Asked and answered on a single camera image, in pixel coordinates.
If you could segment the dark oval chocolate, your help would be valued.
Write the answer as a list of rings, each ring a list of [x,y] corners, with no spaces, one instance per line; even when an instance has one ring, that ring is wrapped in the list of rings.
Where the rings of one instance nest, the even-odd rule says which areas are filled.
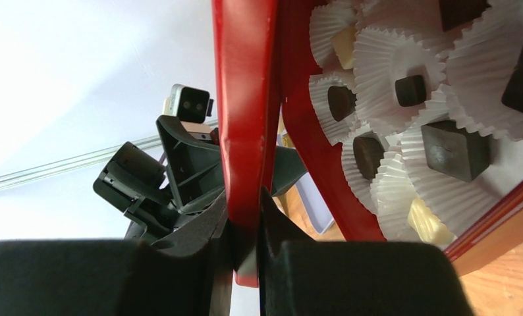
[[[363,134],[352,143],[354,158],[360,174],[366,180],[373,180],[378,173],[385,149],[375,134]]]

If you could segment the dark square chocolate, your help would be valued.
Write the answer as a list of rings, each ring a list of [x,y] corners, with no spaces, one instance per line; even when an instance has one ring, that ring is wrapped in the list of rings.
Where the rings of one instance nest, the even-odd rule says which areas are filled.
[[[430,169],[463,182],[472,182],[491,165],[489,138],[442,120],[420,127]]]

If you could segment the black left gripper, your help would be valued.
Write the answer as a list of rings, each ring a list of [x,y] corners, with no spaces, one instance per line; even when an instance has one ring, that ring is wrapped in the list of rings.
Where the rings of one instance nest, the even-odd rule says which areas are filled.
[[[183,227],[188,222],[183,214],[205,209],[224,191],[218,145],[193,137],[177,117],[161,115],[155,123],[169,186],[162,186],[165,167],[131,142],[93,183],[94,192],[130,220],[124,237],[150,244]]]

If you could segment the white ridged square chocolate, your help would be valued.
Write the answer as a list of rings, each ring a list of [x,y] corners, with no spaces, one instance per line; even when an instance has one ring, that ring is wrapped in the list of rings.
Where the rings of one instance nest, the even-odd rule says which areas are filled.
[[[420,198],[412,201],[407,223],[415,230],[420,240],[436,246],[448,246],[456,236],[431,212]]]

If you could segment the small dark chocolate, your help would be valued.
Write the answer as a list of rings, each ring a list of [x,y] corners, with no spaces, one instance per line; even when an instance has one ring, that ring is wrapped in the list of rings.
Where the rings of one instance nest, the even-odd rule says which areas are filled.
[[[413,107],[422,104],[427,97],[424,77],[413,75],[396,80],[395,93],[401,107]]]

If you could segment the dark heart chocolate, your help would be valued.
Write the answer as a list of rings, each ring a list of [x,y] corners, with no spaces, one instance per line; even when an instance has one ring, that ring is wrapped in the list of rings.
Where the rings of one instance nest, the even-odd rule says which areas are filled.
[[[355,112],[357,97],[346,86],[330,86],[327,90],[329,110],[339,122]]]

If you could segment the red box lid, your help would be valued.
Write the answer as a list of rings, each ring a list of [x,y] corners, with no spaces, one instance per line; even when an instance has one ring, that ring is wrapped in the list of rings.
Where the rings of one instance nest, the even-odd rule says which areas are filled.
[[[219,139],[233,269],[258,286],[260,197],[273,178],[280,106],[277,1],[213,1]]]

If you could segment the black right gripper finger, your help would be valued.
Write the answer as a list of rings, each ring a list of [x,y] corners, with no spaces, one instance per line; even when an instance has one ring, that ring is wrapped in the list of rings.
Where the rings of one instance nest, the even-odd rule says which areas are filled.
[[[277,146],[271,185],[271,195],[280,196],[290,190],[307,169],[295,148]]]
[[[0,315],[228,315],[226,197],[143,240],[0,242]]]
[[[446,255],[415,242],[318,242],[260,195],[262,315],[472,315]]]

